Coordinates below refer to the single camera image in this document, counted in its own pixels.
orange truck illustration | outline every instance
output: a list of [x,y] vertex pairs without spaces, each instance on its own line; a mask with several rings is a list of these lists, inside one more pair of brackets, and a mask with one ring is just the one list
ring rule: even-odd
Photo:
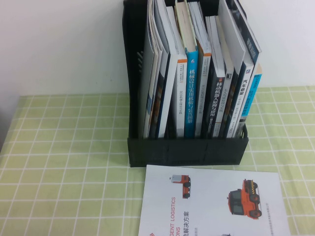
[[181,183],[183,185],[183,198],[188,199],[190,197],[190,177],[184,175],[173,175],[169,178],[172,183]]
[[256,193],[257,184],[253,180],[244,180],[243,188],[228,194],[228,207],[233,215],[246,215],[257,220],[261,216],[258,208],[259,195]]

book cover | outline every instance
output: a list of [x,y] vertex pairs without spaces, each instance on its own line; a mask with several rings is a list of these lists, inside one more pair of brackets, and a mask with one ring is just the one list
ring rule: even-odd
[[279,175],[148,165],[139,235],[288,236]]

table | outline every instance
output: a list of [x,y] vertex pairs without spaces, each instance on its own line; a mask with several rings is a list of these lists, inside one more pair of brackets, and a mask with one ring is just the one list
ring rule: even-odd
[[[136,236],[145,168],[128,166],[128,94],[20,98],[0,156],[0,236]],[[292,235],[315,235],[315,87],[260,88],[239,166],[278,172]]]

chinese characters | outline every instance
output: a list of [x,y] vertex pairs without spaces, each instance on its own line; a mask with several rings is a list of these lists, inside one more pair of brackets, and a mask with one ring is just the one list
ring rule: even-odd
[[189,236],[189,212],[184,211],[184,236]]

slot of magazine holder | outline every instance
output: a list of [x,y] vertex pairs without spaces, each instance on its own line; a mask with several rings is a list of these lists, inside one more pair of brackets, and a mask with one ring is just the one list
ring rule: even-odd
[[[174,0],[165,0],[174,6]],[[218,14],[219,0],[200,0],[204,16]],[[131,167],[147,164],[166,166],[238,165],[249,141],[244,126],[242,138],[234,139],[157,139],[138,138],[138,57],[144,46],[147,0],[125,0],[123,34],[129,82],[130,112],[127,139]]]

